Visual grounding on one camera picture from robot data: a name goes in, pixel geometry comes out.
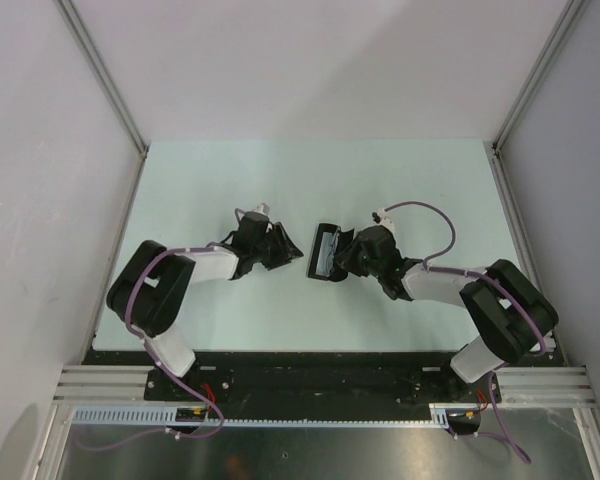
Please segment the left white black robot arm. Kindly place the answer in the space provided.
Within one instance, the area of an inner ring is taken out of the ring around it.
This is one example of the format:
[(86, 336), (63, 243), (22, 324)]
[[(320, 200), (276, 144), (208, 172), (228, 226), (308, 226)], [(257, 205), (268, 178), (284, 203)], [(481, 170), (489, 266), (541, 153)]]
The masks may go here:
[(205, 247), (167, 248), (143, 241), (109, 288), (106, 306), (168, 372), (167, 389), (187, 400), (201, 387), (200, 374), (191, 369), (195, 353), (176, 325), (188, 289), (238, 280), (257, 264), (277, 269), (302, 256), (281, 223), (265, 212), (247, 211), (225, 239)]

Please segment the blue cleaning cloth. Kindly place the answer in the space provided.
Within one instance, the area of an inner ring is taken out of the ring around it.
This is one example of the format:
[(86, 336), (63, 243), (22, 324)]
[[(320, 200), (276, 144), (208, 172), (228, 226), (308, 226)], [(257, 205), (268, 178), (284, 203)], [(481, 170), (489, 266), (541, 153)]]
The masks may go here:
[(316, 275), (324, 278), (331, 276), (337, 244), (338, 234), (336, 232), (323, 232), (321, 234), (317, 249)]

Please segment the thin wire-frame glasses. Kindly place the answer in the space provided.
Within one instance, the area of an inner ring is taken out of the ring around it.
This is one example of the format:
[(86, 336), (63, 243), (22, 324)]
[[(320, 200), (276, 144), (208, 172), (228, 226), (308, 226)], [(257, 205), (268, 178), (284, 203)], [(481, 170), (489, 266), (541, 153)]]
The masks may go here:
[(340, 228), (336, 227), (323, 236), (324, 270), (327, 275), (330, 275), (334, 268), (334, 258), (338, 249), (340, 233)]

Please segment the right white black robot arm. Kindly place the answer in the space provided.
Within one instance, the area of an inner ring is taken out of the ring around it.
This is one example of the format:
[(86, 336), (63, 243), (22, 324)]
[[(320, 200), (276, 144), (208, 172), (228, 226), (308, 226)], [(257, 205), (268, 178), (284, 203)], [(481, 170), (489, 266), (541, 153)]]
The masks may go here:
[(333, 254), (333, 267), (375, 278), (392, 300), (466, 309), (478, 336), (441, 376), (442, 391), (453, 401), (466, 400), (479, 379), (502, 365), (546, 353), (545, 337), (558, 323), (555, 308), (512, 262), (500, 259), (477, 270), (432, 265), (402, 256), (393, 233), (379, 225), (347, 234)]

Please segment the black glasses case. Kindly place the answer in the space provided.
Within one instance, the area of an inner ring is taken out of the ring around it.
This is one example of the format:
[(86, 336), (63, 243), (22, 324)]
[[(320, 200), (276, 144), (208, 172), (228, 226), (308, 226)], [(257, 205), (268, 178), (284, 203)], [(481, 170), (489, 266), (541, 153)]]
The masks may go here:
[(309, 259), (307, 277), (313, 280), (339, 283), (348, 277), (348, 272), (335, 262), (354, 239), (354, 229), (343, 230), (331, 223), (319, 223)]

